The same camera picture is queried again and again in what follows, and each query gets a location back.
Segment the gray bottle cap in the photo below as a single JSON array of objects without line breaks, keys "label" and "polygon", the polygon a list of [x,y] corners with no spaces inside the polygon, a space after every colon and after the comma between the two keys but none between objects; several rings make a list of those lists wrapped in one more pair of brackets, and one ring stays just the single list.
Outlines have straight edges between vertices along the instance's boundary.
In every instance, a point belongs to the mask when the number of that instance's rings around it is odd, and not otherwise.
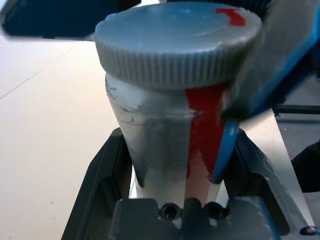
[{"label": "gray bottle cap", "polygon": [[100,63],[147,88],[188,89],[232,80],[262,27],[243,8],[170,2],[109,15],[95,28]]}]

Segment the screw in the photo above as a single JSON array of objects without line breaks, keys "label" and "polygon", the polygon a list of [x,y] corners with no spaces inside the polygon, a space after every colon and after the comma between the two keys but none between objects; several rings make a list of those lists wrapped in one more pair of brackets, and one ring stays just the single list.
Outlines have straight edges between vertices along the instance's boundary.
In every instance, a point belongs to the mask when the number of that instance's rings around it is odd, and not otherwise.
[{"label": "screw", "polygon": [[304,236],[320,236],[320,230],[316,226],[306,226],[300,230],[300,234]]},{"label": "screw", "polygon": [[162,206],[160,215],[167,220],[177,219],[181,216],[181,209],[174,203],[166,203]]},{"label": "screw", "polygon": [[227,208],[223,208],[219,203],[209,202],[204,206],[205,213],[209,216],[209,218],[222,220],[224,219],[229,211]]}]

